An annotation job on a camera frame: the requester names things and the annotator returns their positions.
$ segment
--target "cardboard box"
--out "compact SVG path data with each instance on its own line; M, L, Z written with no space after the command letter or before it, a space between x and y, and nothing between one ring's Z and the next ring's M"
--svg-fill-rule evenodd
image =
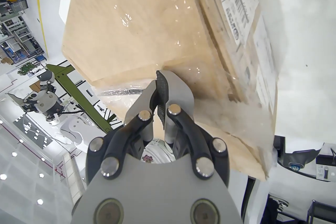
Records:
M231 99L245 102L260 101L263 106L269 108L271 114L274 114L276 73L258 0L250 1L250 29L240 41L237 41L235 33L231 30L223 0L198 1L222 66L228 73L228 81L233 90ZM229 3L227 7L231 8L230 3L233 1L227 2Z
M231 167L265 180L270 163L265 162L264 151L272 155L274 135L271 125L267 127L269 115L262 110L266 114L263 127L253 119L256 126L252 130L248 117L241 119L246 125L239 126L242 116L238 114L241 110L253 114L259 103L266 106L265 98L261 102L258 95L267 91L265 78L260 77L265 75L261 72L267 67L261 61L267 56L261 60L259 53L264 53L256 45L262 43L264 51L269 50L269 45L258 25L257 0L251 0L245 9L248 25L246 16L233 25L236 14L227 3L225 9L223 3L225 0L71 0L62 51L92 86L102 89L138 86L138 80L154 79L155 70L172 70L194 94L195 111L201 111L194 113L195 121L203 117L206 121L198 121L200 126L227 143ZM99 59L88 59L97 55ZM261 84L258 87L257 77ZM249 105L225 103L228 94L230 99ZM234 130L222 125L227 119L222 101L237 109L231 115ZM128 106L121 103L119 111L125 113ZM116 107L109 108L123 118ZM250 138L232 133L242 131Z
M29 87L31 88L32 91L35 91L35 92L40 92L41 91L40 81L37 81L37 82L33 83Z
M1 63L8 63L10 65L14 64L13 60L10 57L5 57L1 60Z

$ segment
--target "black cable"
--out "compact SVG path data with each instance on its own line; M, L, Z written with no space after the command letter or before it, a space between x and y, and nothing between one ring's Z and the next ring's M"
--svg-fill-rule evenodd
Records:
M245 219L247 205L249 203L249 198L251 196L254 183L255 183L255 179L251 178L251 177L248 177L243 202L241 204L242 209L240 211L240 216L241 216L241 219L242 219L243 222L244 222L244 219Z
M78 113L78 112L85 112L85 110L61 112L58 115L62 115L62 114L74 114L74 113Z
M330 148L330 150L331 153L333 154L333 162L331 164L335 164L336 152L332 148Z

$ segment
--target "metal bolt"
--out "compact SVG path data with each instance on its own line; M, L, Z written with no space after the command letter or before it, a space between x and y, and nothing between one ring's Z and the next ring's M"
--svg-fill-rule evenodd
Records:
M147 121L150 119L151 113L148 110L142 110L139 112L139 119L141 121Z
M168 107L168 112L172 115L178 115L181 112L181 107L177 104L171 104Z
M101 173L104 177L110 177L119 169L119 160L115 157L108 157L101 164Z
M215 138L213 141L212 141L212 145L213 147L215 148L215 150L218 152L218 153L222 153L222 152L225 152L226 149L227 149L227 145L225 144L225 142L220 139L220 138Z
M215 172L215 167L210 159L201 157L196 160L196 170L203 177L211 177Z
M219 213L216 206L209 200L197 200L190 213L193 224L218 224Z
M92 152L97 152L102 148L104 141L101 137L96 137L94 139L91 140L90 144L89 144L89 149Z
M116 199L106 199L101 202L95 214L96 224L120 224L124 220L124 210Z
M299 165L292 164L291 169L294 170L294 171L299 171L301 169L301 167Z

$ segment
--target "plastic wrap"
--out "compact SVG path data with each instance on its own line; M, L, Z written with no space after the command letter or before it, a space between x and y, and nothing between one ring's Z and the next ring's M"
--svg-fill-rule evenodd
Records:
M221 0L71 0L62 51L120 119L156 70L174 72L194 95L195 121L227 142L231 165L264 180L274 131L256 91L253 15L238 45Z

